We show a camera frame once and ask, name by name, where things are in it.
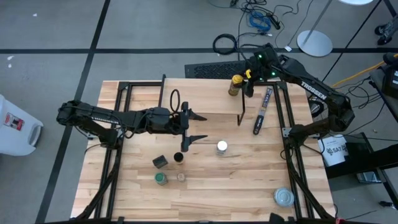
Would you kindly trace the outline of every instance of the metal lid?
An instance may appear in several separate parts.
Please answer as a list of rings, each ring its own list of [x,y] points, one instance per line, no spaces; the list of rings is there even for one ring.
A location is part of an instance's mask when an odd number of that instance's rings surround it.
[[[279,188],[274,192],[275,202],[281,207],[290,207],[294,202],[293,193],[285,187]]]
[[[221,151],[225,151],[227,147],[228,145],[225,141],[219,141],[217,144],[217,149]]]
[[[177,180],[183,182],[185,180],[185,174],[183,173],[177,174]]]

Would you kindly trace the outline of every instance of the green can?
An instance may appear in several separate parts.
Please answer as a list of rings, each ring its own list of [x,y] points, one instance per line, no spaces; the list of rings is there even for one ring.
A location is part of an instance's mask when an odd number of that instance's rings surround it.
[[[155,174],[155,181],[157,182],[157,184],[159,185],[165,185],[167,184],[167,177],[166,174],[159,172],[157,174]]]

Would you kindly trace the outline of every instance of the black cup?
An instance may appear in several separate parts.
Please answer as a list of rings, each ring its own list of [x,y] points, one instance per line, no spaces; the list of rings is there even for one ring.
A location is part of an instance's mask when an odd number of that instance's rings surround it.
[[[184,155],[183,155],[181,152],[176,152],[176,153],[174,154],[174,160],[175,160],[177,163],[181,164],[181,163],[183,162],[183,160],[184,160]]]

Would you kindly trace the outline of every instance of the yellow cable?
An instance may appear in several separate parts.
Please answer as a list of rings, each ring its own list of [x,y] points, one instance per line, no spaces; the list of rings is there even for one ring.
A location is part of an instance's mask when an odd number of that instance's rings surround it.
[[[348,77],[348,78],[345,78],[345,79],[343,79],[343,80],[341,80],[341,81],[338,81],[337,83],[335,83],[335,84],[332,85],[331,87],[334,88],[334,87],[336,87],[336,86],[338,86],[338,85],[340,85],[340,84],[342,84],[342,83],[344,83],[344,82],[350,81],[350,80],[352,80],[353,78],[356,78],[356,77],[358,77],[358,76],[360,76],[360,75],[362,75],[362,74],[364,74],[364,73],[366,73],[366,72],[368,72],[368,71],[370,71],[370,70],[376,69],[376,68],[380,67],[380,66],[383,65],[383,64],[384,64],[384,62],[380,62],[380,63],[378,63],[377,65],[374,65],[374,66],[372,66],[372,67],[370,67],[370,68],[367,68],[367,69],[365,69],[365,70],[363,70],[363,71],[361,71],[361,72],[358,72],[357,74],[355,74],[355,75],[353,75],[353,76],[351,76],[351,77]]]

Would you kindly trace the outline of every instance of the black marker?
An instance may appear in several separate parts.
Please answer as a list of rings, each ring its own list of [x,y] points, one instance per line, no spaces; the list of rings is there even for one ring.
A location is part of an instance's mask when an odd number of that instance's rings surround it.
[[[271,97],[272,94],[272,88],[267,88],[267,93],[266,97],[264,98],[264,101],[262,102],[262,106],[259,111],[259,116],[257,116],[256,122],[254,123],[254,129],[253,129],[253,134],[258,135],[260,133],[260,129],[262,126],[262,122],[264,121],[264,117],[266,115],[266,110],[269,102],[269,98]]]

